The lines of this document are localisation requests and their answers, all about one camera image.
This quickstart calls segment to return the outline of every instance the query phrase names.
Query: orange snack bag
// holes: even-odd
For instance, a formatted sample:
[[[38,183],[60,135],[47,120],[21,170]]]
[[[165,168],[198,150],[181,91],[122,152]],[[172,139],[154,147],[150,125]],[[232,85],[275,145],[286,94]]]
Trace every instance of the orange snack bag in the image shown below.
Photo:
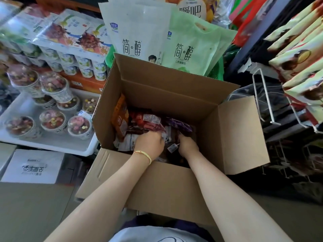
[[[126,97],[121,94],[112,114],[112,125],[114,126],[119,140],[122,142],[128,128],[129,113]]]

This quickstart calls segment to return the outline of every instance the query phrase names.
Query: cardboard box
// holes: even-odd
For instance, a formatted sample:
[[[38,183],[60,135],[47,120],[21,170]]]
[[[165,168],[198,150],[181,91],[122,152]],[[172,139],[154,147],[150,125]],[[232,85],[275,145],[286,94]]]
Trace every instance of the cardboard box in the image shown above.
[[[76,75],[67,75],[64,71],[60,72],[62,77],[65,77],[69,81],[71,88],[84,90],[92,93],[101,94],[104,84],[106,81],[98,81],[94,76],[91,78],[85,78],[82,76],[81,72],[77,72]]]
[[[86,198],[130,157],[112,151],[109,122],[124,93],[129,105],[150,108],[196,126],[204,156],[225,174],[269,162],[254,97],[221,102],[239,86],[115,54],[93,125],[102,148],[78,190]],[[189,168],[153,162],[131,192],[126,207],[214,225],[196,177]]]

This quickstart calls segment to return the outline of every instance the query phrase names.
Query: brand logo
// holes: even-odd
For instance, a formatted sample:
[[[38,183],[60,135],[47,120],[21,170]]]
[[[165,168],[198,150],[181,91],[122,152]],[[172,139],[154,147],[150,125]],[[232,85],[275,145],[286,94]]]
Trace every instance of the brand logo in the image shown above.
[[[118,25],[116,23],[110,23],[112,29],[117,30],[118,29]]]

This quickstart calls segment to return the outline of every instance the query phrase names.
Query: white plastic tray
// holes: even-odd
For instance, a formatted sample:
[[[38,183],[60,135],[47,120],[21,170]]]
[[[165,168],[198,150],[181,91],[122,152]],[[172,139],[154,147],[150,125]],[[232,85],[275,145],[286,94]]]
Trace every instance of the white plastic tray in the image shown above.
[[[97,93],[90,93],[73,88],[71,88],[71,90],[82,101],[83,99],[88,97],[95,97],[98,99],[100,97],[100,94]],[[67,131],[66,134],[63,135],[43,131],[42,137],[38,139],[20,140],[19,138],[12,137],[4,128],[3,122],[14,115],[31,116],[39,125],[39,115],[43,110],[44,109],[42,107],[36,106],[34,104],[33,99],[28,94],[21,93],[0,116],[0,141],[16,145],[54,150],[63,153],[77,154],[81,156],[89,156],[93,154],[99,143],[95,133],[93,134],[92,138],[88,140],[80,140],[78,138],[70,136]],[[71,114],[65,115],[67,118],[73,116]]]

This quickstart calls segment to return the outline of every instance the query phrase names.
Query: green plastic bag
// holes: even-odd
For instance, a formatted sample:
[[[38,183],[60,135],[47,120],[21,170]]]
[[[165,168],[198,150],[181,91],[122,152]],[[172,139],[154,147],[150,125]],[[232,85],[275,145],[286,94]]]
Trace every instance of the green plastic bag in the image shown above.
[[[174,10],[162,65],[192,74],[208,75],[235,35],[235,31]]]

